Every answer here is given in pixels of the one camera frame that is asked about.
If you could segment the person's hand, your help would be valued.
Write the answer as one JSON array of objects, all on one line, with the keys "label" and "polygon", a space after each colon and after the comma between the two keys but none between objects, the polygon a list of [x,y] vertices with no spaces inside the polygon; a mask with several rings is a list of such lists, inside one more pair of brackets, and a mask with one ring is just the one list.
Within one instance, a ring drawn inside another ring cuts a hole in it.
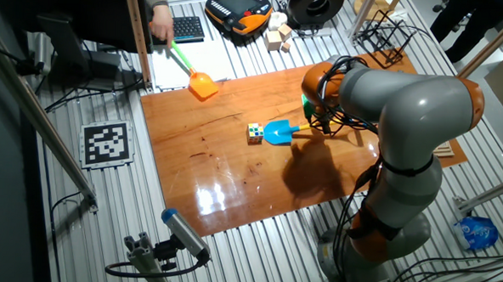
[{"label": "person's hand", "polygon": [[153,8],[151,24],[152,35],[161,41],[166,41],[167,47],[171,48],[174,38],[174,24],[170,8],[166,4],[157,5]]}]

